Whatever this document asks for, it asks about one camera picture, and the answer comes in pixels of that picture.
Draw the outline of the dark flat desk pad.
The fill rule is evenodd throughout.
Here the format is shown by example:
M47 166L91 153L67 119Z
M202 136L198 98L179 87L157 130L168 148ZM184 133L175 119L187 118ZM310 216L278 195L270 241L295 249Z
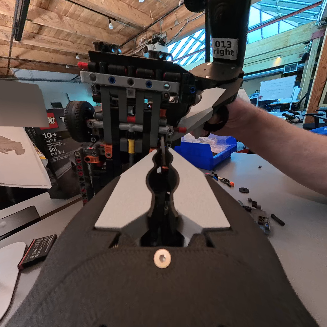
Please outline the dark flat desk pad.
M0 219L0 240L3 240L41 220L35 206L29 206Z

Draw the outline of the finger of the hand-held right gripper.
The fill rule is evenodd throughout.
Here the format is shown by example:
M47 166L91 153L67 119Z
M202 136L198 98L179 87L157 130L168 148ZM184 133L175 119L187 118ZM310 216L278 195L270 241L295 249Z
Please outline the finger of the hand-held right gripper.
M187 134L202 126L213 115L213 107L220 97L226 92L224 88L210 88L201 93L201 99L190 107L186 116L178 124L178 133Z

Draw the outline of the grey lego panel assembly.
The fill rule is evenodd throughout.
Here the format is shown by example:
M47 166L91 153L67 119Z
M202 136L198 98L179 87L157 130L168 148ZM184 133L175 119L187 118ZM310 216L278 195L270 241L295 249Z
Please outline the grey lego panel assembly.
M265 235L270 235L270 221L267 213L263 210L255 209L251 212L251 216L258 224L259 228L264 232Z

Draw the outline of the person's right hand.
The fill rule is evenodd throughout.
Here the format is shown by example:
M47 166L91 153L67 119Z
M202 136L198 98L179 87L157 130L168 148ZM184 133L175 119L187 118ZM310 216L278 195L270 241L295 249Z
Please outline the person's right hand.
M229 113L228 120L222 129L211 131L211 134L219 136L237 137L246 132L251 119L257 113L257 107L237 97L234 102L227 104Z

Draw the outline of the black office chair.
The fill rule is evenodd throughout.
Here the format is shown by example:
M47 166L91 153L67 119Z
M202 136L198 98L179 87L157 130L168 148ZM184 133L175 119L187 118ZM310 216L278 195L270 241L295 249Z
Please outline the black office chair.
M305 130L313 130L321 127L326 127L327 123L327 108L319 108L314 113L304 114L303 116L313 117L314 123L304 123L302 128Z

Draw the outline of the small black battery pack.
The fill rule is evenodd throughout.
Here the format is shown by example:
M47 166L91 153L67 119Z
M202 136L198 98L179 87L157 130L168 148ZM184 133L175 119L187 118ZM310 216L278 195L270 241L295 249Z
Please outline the small black battery pack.
M18 264L18 270L21 271L44 261L57 238L58 236L54 234L32 240L27 251Z

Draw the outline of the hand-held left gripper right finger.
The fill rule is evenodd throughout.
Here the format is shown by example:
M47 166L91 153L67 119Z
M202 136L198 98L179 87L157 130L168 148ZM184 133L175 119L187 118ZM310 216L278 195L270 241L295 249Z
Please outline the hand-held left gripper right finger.
M188 246L195 234L224 231L231 225L226 218L204 173L169 148L171 166L177 173L177 186L172 192L174 209L181 221L177 230Z

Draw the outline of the person's right forearm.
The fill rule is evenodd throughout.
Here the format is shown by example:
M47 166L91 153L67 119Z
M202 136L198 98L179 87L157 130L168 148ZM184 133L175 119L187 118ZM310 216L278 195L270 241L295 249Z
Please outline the person's right forearm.
M327 138L251 106L243 143L299 184L327 194Z

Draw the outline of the lego car chassis model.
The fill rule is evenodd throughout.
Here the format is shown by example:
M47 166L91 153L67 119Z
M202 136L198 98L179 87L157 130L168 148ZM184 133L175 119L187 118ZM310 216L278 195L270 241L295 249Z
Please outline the lego car chassis model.
M173 136L186 134L178 124L197 92L195 77L167 61L172 57L167 52L141 58L121 55L115 44L93 42L93 47L89 61L78 67L101 109L75 100L64 110L66 129L81 144L74 156L83 205L160 147L161 138L164 146L180 146L182 137Z

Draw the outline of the white ceiling projector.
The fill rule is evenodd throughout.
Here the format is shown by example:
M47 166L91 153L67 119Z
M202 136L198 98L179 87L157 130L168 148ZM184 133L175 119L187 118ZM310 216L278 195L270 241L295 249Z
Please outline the white ceiling projector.
M164 39L161 38L160 35L154 35L148 40L148 43L143 46L142 54L146 58L156 58L159 52L162 54L169 53Z

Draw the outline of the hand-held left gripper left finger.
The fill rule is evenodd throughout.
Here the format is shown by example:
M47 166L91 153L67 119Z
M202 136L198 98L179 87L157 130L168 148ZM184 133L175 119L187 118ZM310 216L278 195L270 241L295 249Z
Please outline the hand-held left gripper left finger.
M146 184L148 173L155 167L157 150L120 175L94 227L99 231L113 231L129 235L137 246L148 231L147 214L152 204L152 193Z

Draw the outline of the dark lego set box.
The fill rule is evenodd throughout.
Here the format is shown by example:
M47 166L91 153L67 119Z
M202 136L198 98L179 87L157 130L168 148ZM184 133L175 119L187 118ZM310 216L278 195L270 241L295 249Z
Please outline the dark lego set box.
M46 171L51 181L48 193L54 199L80 195L74 152L80 143L73 140L64 123L64 109L47 109L48 128L25 127L32 143L47 159Z

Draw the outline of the blue plastic bin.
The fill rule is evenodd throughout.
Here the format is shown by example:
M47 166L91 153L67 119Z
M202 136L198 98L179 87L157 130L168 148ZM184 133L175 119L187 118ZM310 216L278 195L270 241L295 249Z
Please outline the blue plastic bin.
M211 170L215 168L218 164L225 161L227 158L231 156L232 153L237 150L237 141L235 139L235 145L229 146L226 150L216 155L210 150L210 146L208 146L208 150L200 150L200 149L190 149L190 145L181 142L180 146L175 146L174 150L179 153L183 158L193 164L195 167L205 170Z

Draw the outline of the clear plastic bag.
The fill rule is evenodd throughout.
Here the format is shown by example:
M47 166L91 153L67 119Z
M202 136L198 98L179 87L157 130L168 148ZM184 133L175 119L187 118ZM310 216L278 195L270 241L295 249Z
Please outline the clear plastic bag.
M204 149L208 150L208 146L210 146L210 150L213 155L223 152L229 146L235 145L235 139L231 137L220 137L214 136L210 134L208 137L199 137L196 139L190 133L182 137L182 142L190 145L190 149Z

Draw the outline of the white whiteboard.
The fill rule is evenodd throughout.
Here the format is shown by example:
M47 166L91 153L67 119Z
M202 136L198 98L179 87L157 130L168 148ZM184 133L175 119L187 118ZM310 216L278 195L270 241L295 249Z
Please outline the white whiteboard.
M274 80L262 81L258 100L269 101L291 98L297 75L283 77Z

